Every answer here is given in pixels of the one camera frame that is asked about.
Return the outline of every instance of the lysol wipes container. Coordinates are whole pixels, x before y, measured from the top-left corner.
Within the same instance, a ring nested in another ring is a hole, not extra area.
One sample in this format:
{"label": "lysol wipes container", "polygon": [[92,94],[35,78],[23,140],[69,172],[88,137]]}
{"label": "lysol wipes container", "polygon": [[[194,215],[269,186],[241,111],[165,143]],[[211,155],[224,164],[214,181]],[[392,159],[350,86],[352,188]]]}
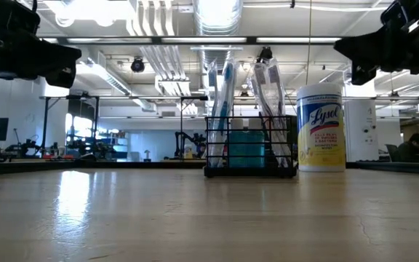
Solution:
{"label": "lysol wipes container", "polygon": [[346,142],[342,92],[336,84],[313,84],[297,94],[300,171],[343,172]]}

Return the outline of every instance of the exposed ductwork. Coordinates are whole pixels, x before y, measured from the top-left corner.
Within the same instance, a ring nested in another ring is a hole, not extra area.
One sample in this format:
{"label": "exposed ductwork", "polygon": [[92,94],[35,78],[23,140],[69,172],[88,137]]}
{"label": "exposed ductwork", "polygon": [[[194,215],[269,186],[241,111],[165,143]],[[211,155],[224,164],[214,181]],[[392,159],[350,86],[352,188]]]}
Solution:
{"label": "exposed ductwork", "polygon": [[[196,32],[200,36],[233,36],[239,32],[242,17],[242,0],[193,0]],[[215,59],[218,68],[223,68],[234,51],[200,52],[201,61],[206,67]]]}

